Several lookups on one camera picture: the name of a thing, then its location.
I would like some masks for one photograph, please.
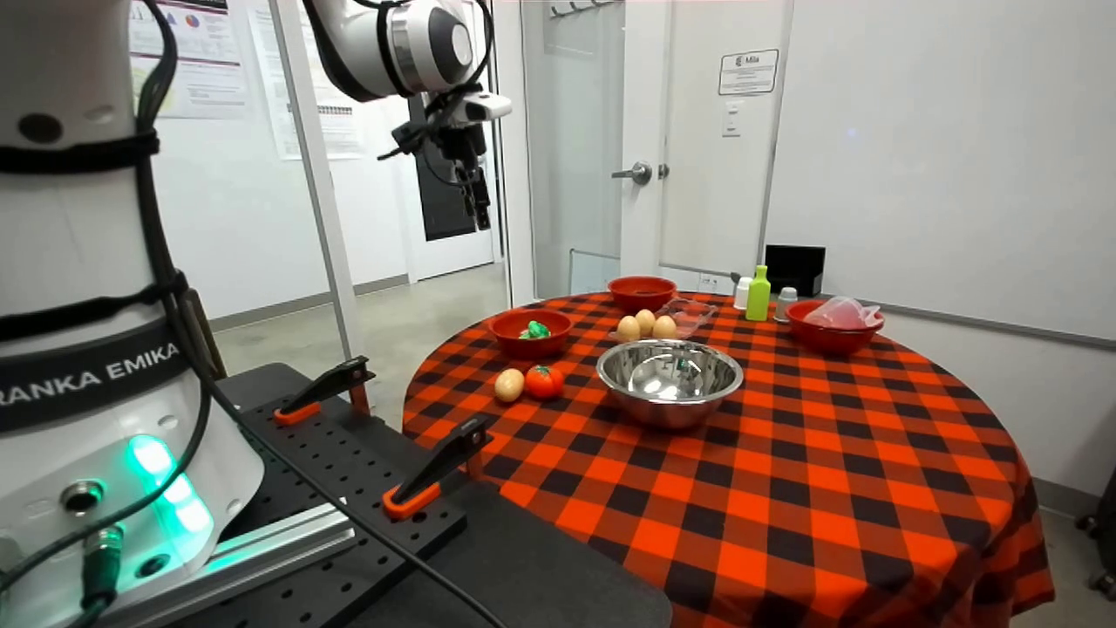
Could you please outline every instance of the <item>red checkered tablecloth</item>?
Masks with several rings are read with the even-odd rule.
[[[486,325],[416,374],[404,432],[431,445],[496,416],[482,472],[499,493],[617,557],[676,623],[1007,623],[1054,598],[1036,493],[1005,424],[953,374],[876,333],[850,358],[688,291],[692,330],[739,358],[743,388],[693,432],[629,420],[596,380],[606,291],[561,296],[566,395],[499,404],[508,361]]]

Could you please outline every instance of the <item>egg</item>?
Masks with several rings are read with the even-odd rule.
[[[651,309],[639,309],[633,320],[639,320],[639,333],[651,333],[651,329],[656,329],[656,313]]]
[[[499,375],[496,375],[496,397],[499,402],[517,402],[518,395],[522,395],[522,374],[518,368],[502,368]]]
[[[633,340],[633,339],[642,339],[639,320],[633,320],[633,317],[620,317],[620,325],[617,325],[617,339],[620,339],[620,340]]]
[[[656,317],[651,333],[656,339],[674,339],[676,333],[676,320],[674,317]]]

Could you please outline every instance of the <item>metal bowl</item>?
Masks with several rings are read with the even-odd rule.
[[[743,368],[701,340],[644,339],[606,348],[596,375],[629,417],[651,430],[693,430],[739,391]]]

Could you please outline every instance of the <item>black stand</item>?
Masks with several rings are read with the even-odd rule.
[[[251,416],[253,440],[282,445],[314,480],[345,496],[357,512],[386,531],[409,552],[428,557],[445,579],[477,596],[508,628],[568,623],[668,623],[668,598],[642,584],[620,563],[557,534],[531,512],[502,503],[488,483],[445,480],[445,496],[416,520],[392,523],[378,498],[399,483],[422,448],[380,417],[357,417],[349,404],[328,402],[321,417],[280,432],[268,416],[308,375],[288,366],[260,366],[224,380],[224,391]],[[268,459],[268,477],[242,531],[282,520],[321,503],[288,468]],[[282,623],[402,623],[471,628],[482,615],[465,608],[394,552],[363,537],[314,567],[299,567],[248,594],[199,610],[179,623],[196,628],[282,628]]]

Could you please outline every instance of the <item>door handle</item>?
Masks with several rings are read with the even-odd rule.
[[[613,179],[630,179],[633,186],[647,186],[651,181],[651,167],[647,163],[633,163],[629,170],[613,170]]]

